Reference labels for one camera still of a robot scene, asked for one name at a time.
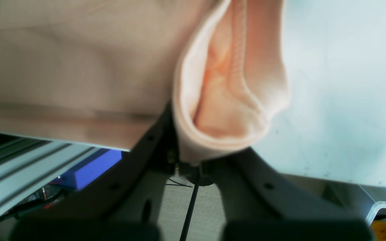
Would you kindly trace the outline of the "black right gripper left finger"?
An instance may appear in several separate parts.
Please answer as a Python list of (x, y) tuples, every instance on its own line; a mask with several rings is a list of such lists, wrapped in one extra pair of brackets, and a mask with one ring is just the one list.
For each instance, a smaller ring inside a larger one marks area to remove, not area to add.
[(121, 161), (81, 191), (19, 221), (12, 241), (159, 241), (157, 226), (167, 180), (180, 169), (168, 104)]

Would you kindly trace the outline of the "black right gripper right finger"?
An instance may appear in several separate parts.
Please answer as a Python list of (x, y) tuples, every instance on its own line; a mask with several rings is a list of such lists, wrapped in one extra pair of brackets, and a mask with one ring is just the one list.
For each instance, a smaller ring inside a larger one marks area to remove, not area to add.
[(200, 170), (221, 193), (223, 241), (374, 240), (363, 218), (302, 190), (251, 148), (207, 160)]

